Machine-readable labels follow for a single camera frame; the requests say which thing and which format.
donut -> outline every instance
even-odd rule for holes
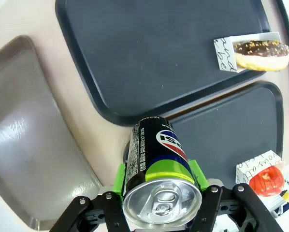
[[[289,47],[279,41],[249,41],[234,45],[236,63],[245,69],[278,71],[289,63]]]

dark gray tray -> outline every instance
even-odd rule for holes
[[[187,157],[227,188],[235,185],[238,163],[268,150],[282,155],[282,96],[271,83],[254,84],[171,123]]]
[[[219,70],[213,39],[268,32],[261,0],[57,0],[73,60],[98,112],[131,125],[255,78]]]

metal can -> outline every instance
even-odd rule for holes
[[[133,127],[123,199],[124,215],[142,228],[182,226],[196,216],[202,195],[166,119],[146,117]]]

can lid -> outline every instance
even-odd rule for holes
[[[202,203],[198,188],[182,179],[163,178],[132,189],[123,202],[126,218],[142,228],[182,226],[192,220]]]

pepsi logo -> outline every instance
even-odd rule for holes
[[[181,156],[183,159],[188,161],[187,156],[185,155],[181,144],[178,141],[176,134],[170,130],[161,130],[156,134],[156,140],[162,144],[164,147],[173,151],[174,153]]]

